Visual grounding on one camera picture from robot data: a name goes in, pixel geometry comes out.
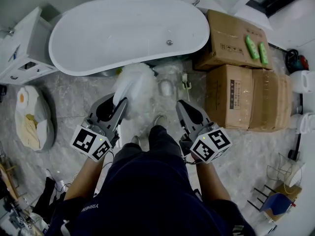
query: dark blue shirt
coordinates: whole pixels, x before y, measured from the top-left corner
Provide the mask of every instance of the dark blue shirt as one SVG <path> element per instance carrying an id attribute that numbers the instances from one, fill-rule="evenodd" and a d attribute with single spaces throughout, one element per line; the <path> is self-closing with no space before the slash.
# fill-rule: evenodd
<path id="1" fill-rule="evenodd" d="M 197 198 L 181 158 L 158 153 L 114 164 L 92 200 L 63 201 L 46 235 L 64 220 L 71 235 L 255 235 L 233 202 Z"/>

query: white basin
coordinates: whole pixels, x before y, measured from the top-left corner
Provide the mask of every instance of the white basin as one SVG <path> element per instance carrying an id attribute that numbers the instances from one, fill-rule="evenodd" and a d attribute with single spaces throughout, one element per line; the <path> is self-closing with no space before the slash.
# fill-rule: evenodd
<path id="1" fill-rule="evenodd" d="M 183 1 L 96 0 L 60 19 L 50 37 L 49 54 L 61 72 L 84 76 L 193 53 L 208 39 L 207 19 Z"/>

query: leg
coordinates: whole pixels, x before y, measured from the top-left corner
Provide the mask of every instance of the leg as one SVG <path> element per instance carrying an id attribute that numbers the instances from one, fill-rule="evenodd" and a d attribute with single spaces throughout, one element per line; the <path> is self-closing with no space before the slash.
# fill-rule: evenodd
<path id="1" fill-rule="evenodd" d="M 49 207 L 50 198 L 55 190 L 56 182 L 51 178 L 46 178 L 45 189 L 43 194 L 39 197 L 37 204 L 35 205 L 33 212 L 39 216 L 45 218 Z"/>
<path id="2" fill-rule="evenodd" d="M 141 147 L 138 144 L 128 143 L 115 155 L 113 164 L 117 163 L 122 159 L 126 159 L 131 156 L 135 156 L 142 152 Z"/>
<path id="3" fill-rule="evenodd" d="M 161 125 L 156 125 L 151 129 L 149 134 L 149 146 L 150 151 L 182 157 L 179 145 Z"/>

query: plastic bag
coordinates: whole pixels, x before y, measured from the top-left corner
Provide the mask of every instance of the plastic bag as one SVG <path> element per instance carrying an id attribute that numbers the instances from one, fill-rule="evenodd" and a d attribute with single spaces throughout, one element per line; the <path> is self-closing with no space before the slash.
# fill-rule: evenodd
<path id="1" fill-rule="evenodd" d="M 124 97 L 128 99 L 125 118 L 131 119 L 149 109 L 150 99 L 157 89 L 154 71 L 144 63 L 126 65 L 114 85 L 114 106 Z"/>

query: box label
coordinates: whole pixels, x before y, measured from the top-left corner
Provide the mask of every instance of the box label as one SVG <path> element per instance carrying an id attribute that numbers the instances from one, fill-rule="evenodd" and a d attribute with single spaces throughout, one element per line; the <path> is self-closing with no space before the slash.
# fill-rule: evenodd
<path id="1" fill-rule="evenodd" d="M 236 47 L 236 46 L 231 46 L 231 45 L 226 45 L 223 43 L 220 43 L 221 49 L 224 51 L 228 51 L 228 52 L 233 52 L 233 53 L 239 53 L 239 54 L 243 54 L 243 50 L 240 47 Z"/>
<path id="2" fill-rule="evenodd" d="M 241 81 L 230 80 L 230 109 L 241 109 Z"/>
<path id="3" fill-rule="evenodd" d="M 246 28 L 247 33 L 262 37 L 261 31 L 256 31 L 256 29 Z"/>

